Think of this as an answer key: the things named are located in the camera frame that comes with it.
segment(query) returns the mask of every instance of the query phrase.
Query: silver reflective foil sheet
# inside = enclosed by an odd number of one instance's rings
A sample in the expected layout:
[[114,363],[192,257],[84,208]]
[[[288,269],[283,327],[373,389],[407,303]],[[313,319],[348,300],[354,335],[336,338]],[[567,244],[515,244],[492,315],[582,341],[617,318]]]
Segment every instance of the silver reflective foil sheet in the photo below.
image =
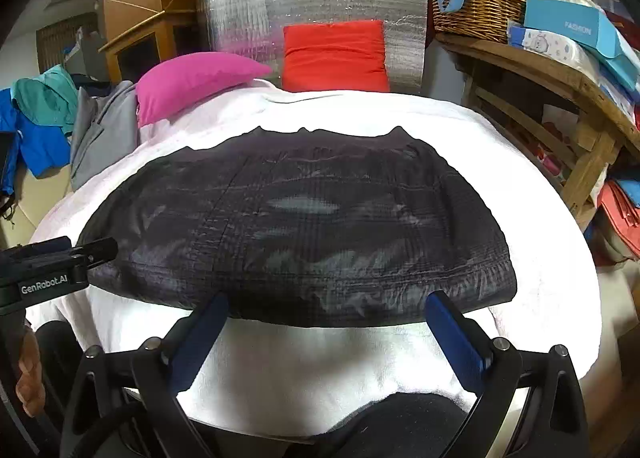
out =
[[200,0],[200,11],[211,50],[268,64],[276,78],[282,74],[284,26],[382,20],[392,90],[420,87],[427,0]]

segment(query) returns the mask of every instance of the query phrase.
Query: blue gripper pad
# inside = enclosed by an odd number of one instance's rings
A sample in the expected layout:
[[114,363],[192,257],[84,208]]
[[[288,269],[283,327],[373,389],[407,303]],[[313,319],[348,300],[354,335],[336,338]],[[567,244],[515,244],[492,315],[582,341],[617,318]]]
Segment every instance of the blue gripper pad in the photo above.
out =
[[[481,394],[484,390],[482,374],[490,365],[490,359],[481,354],[487,355],[489,337],[475,321],[466,319],[443,291],[427,296],[424,317],[460,385],[466,391]],[[474,346],[478,342],[487,345],[484,351]]]
[[226,295],[216,294],[199,314],[169,362],[169,390],[173,394],[191,388],[229,312]]

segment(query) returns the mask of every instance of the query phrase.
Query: gray jacket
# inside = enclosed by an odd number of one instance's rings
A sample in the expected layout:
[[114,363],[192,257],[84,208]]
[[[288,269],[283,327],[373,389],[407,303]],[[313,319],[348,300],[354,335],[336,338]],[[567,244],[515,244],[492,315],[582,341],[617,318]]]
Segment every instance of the gray jacket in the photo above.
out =
[[122,81],[107,97],[78,92],[78,114],[71,136],[71,188],[76,191],[94,175],[138,147],[136,87]]

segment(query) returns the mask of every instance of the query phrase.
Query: metal screw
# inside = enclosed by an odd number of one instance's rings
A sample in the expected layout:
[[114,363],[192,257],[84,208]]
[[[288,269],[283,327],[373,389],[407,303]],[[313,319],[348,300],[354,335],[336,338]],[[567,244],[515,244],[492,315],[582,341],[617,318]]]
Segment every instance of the metal screw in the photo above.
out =
[[142,347],[145,350],[155,350],[161,345],[161,343],[162,343],[162,339],[160,339],[159,337],[149,337],[149,339],[147,339],[142,344]]
[[86,352],[84,352],[84,355],[86,355],[90,359],[93,359],[94,357],[97,357],[98,355],[100,355],[100,352],[102,352],[102,347],[98,346],[97,344],[94,344],[93,346],[89,346],[89,348],[86,349]]
[[564,346],[563,344],[555,345],[554,350],[561,357],[566,357],[567,355],[569,355],[569,350],[566,349],[566,346]]
[[511,343],[504,337],[496,337],[494,339],[494,347],[502,352],[511,348]]

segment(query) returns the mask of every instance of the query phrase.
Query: red cushion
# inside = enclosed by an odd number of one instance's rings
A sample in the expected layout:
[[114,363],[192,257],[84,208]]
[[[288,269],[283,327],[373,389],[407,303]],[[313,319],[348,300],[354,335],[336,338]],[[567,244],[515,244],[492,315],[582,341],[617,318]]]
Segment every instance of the red cushion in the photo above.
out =
[[380,20],[284,27],[282,87],[288,92],[389,92]]

